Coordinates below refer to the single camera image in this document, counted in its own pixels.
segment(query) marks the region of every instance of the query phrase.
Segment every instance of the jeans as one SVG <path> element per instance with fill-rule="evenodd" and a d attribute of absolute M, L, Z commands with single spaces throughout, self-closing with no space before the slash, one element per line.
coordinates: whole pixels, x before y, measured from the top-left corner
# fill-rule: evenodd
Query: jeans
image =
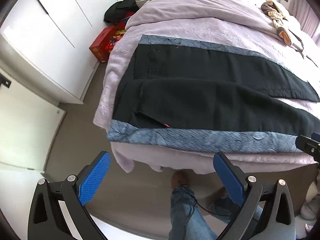
<path fill-rule="evenodd" d="M 215 240 L 217 234 L 213 232 L 201 215 L 194 200 L 194 192 L 188 187 L 181 186 L 173 190 L 171 195 L 170 218 L 172 229 L 169 240 Z M 228 195 L 216 200 L 209 211 L 217 219 L 229 223 L 239 206 L 232 202 Z M 257 207 L 249 227 L 255 227 L 259 221 L 262 208 Z"/>

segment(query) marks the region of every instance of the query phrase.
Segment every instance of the curtain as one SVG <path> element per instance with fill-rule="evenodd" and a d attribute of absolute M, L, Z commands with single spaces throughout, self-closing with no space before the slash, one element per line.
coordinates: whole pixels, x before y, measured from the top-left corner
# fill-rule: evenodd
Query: curtain
<path fill-rule="evenodd" d="M 320 46 L 320 22 L 306 0 L 291 0 L 289 13 L 301 24 L 301 30 L 307 33 Z"/>

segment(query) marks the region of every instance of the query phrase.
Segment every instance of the floor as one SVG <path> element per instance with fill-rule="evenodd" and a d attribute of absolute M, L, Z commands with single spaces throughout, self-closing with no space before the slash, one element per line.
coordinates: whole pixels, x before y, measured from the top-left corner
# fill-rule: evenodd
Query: floor
<path fill-rule="evenodd" d="M 83 105 L 60 104 L 66 117 L 57 133 L 49 155 L 45 176 L 49 181 L 64 180 L 78 174 L 83 166 L 91 163 L 101 150 L 111 152 L 106 132 L 95 126 L 92 119 L 102 92 L 105 65 L 100 65 L 92 79 Z M 112 156 L 112 164 L 87 210 L 99 219 L 137 235 L 165 239 L 170 231 L 170 178 L 174 170 L 164 168 L 153 171 L 147 164 L 136 163 L 127 174 Z M 221 187 L 215 173 L 198 175 L 188 171 L 191 188 L 200 202 Z M 309 185 L 317 176 L 316 165 L 291 171 L 256 173 L 260 181 L 287 181 L 294 210 L 298 211 L 305 200 Z M 205 219 L 217 233 L 224 224 L 208 214 Z"/>

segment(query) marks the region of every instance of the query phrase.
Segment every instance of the metal screw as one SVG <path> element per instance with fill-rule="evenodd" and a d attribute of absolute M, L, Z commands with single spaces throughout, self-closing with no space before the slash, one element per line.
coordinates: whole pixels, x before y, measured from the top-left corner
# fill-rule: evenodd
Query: metal screw
<path fill-rule="evenodd" d="M 45 179 L 44 179 L 44 178 L 38 180 L 38 184 L 39 184 L 39 185 L 42 185 L 42 184 L 44 184 L 44 183 L 45 183 Z"/>
<path fill-rule="evenodd" d="M 282 185 L 282 186 L 284 186 L 284 185 L 285 185 L 285 181 L 284 181 L 283 179 L 280 179 L 280 180 L 279 180 L 279 184 Z"/>
<path fill-rule="evenodd" d="M 254 176 L 249 176 L 249 177 L 248 177 L 248 180 L 249 180 L 250 182 L 256 182 L 256 181 L 257 181 L 256 177 L 254 177 Z"/>
<path fill-rule="evenodd" d="M 70 175 L 70 176 L 68 177 L 68 181 L 75 181 L 75 179 L 76 179 L 76 176 L 75 176 L 75 175 Z"/>

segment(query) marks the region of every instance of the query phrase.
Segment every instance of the blue gripper pad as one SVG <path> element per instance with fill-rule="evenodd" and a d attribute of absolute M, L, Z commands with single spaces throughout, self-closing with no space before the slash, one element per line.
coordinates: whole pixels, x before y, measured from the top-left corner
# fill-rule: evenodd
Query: blue gripper pad
<path fill-rule="evenodd" d="M 90 202 L 110 168 L 111 157 L 106 152 L 79 187 L 78 199 L 82 205 Z"/>
<path fill-rule="evenodd" d="M 313 134 L 311 134 L 311 139 L 320 142 L 320 134 L 314 132 Z"/>
<path fill-rule="evenodd" d="M 245 201 L 244 188 L 219 154 L 215 154 L 213 157 L 213 167 L 228 191 L 231 200 L 242 206 Z"/>

